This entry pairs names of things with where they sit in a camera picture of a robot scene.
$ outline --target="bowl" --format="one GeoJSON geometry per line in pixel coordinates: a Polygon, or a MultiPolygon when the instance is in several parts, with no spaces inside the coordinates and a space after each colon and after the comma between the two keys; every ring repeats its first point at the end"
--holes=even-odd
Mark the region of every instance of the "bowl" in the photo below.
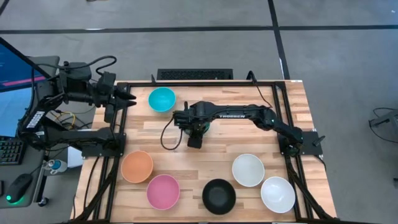
{"type": "Polygon", "coordinates": [[[154,169],[154,161],[144,151],[135,151],[128,154],[122,161],[122,176],[133,184],[145,181],[154,169]]]}
{"type": "Polygon", "coordinates": [[[285,213],[292,209],[296,196],[287,180],[270,177],[261,186],[261,199],[269,210],[285,213]]]}
{"type": "Polygon", "coordinates": [[[202,200],[209,212],[224,215],[235,205],[235,189],[226,180],[214,179],[209,181],[203,189],[202,200]]]}
{"type": "Polygon", "coordinates": [[[264,179],[266,170],[257,156],[242,154],[232,164],[232,174],[239,184],[254,187],[264,179]]]}
{"type": "Polygon", "coordinates": [[[158,210],[172,208],[180,198],[180,186],[170,175],[157,175],[147,188],[147,199],[150,205],[158,210]]]}
{"type": "Polygon", "coordinates": [[[156,88],[148,97],[149,106],[156,112],[167,112],[175,104],[173,90],[166,87],[156,88]]]}

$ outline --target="orange bowl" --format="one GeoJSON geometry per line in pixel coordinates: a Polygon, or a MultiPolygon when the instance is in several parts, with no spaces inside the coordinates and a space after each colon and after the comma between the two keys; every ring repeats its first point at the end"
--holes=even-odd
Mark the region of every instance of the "orange bowl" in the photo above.
{"type": "Polygon", "coordinates": [[[122,162],[123,178],[133,184],[145,181],[154,170],[154,161],[144,151],[135,151],[128,154],[122,162]]]}

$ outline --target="pink bowl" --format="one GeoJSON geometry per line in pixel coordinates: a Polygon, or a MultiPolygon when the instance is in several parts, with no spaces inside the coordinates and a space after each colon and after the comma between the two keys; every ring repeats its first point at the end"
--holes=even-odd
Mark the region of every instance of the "pink bowl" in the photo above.
{"type": "Polygon", "coordinates": [[[180,197],[180,186],[177,180],[166,174],[153,178],[147,188],[147,198],[150,205],[158,210],[173,207],[180,197]]]}

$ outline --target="white bowl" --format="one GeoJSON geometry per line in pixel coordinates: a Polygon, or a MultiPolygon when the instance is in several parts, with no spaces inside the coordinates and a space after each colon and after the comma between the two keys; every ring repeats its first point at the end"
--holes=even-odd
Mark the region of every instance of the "white bowl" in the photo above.
{"type": "Polygon", "coordinates": [[[287,180],[281,177],[270,177],[261,186],[261,199],[269,210],[285,213],[292,209],[296,196],[287,180]]]}
{"type": "Polygon", "coordinates": [[[257,156],[242,154],[232,164],[232,174],[239,184],[245,187],[254,187],[264,179],[266,170],[257,156]]]}

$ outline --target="gray carpet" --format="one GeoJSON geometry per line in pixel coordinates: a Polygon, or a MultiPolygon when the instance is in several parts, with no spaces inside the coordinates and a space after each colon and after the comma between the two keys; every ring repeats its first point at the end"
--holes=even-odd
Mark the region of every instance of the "gray carpet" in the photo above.
{"type": "MultiPolygon", "coordinates": [[[[393,0],[275,0],[282,26],[398,24],[393,0]]],[[[0,29],[271,25],[266,0],[11,0],[0,29]],[[29,19],[19,19],[24,15],[29,19]]],[[[320,134],[337,214],[344,220],[397,223],[397,145],[373,135],[376,107],[398,108],[398,30],[282,31],[290,76],[304,80],[320,134]]],[[[282,79],[272,31],[2,35],[27,55],[89,62],[111,54],[118,79],[148,80],[158,68],[233,68],[236,79],[282,79]]],[[[84,111],[82,105],[65,107],[84,111]]],[[[93,114],[83,120],[90,122],[93,114]]],[[[389,125],[375,129],[395,139],[389,125]]],[[[49,177],[45,208],[0,210],[0,223],[65,221],[79,170],[49,177]]]]}

